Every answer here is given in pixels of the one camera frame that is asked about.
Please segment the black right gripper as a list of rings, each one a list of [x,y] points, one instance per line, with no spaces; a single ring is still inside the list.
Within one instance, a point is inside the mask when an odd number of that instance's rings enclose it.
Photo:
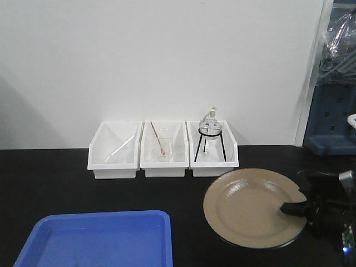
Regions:
[[[300,182],[299,191],[308,202],[285,202],[280,211],[290,216],[306,217],[309,209],[308,220],[318,235],[330,241],[337,250],[343,250],[342,232],[350,224],[353,224],[355,240],[355,205],[350,204],[339,174],[299,171],[296,175]]]

